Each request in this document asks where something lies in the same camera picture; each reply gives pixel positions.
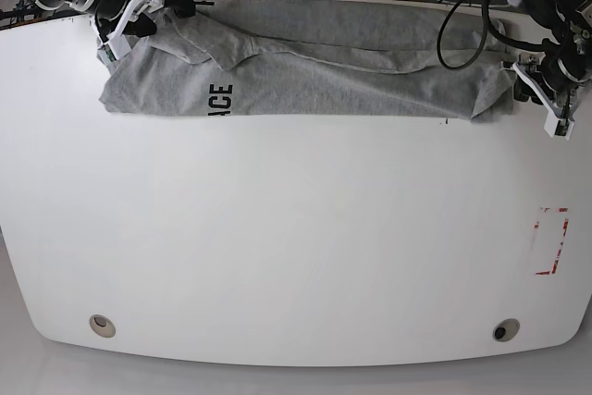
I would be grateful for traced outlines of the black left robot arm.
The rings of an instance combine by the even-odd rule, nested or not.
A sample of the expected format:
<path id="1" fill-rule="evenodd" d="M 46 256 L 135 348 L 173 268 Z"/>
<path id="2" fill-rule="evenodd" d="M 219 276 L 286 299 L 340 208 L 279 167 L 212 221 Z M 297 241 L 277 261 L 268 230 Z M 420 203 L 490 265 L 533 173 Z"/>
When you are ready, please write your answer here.
<path id="1" fill-rule="evenodd" d="M 482 34 L 475 53 L 458 66 L 445 62 L 437 48 L 440 65 L 448 70 L 469 68 L 485 50 L 486 38 L 528 53 L 543 55 L 535 69 L 535 85 L 551 93 L 553 103 L 565 110 L 575 108 L 574 93 L 591 80 L 591 0 L 521 0 L 522 9 L 539 26 L 551 31 L 555 43 L 529 43 L 512 39 L 493 25 L 490 0 L 481 0 Z"/>

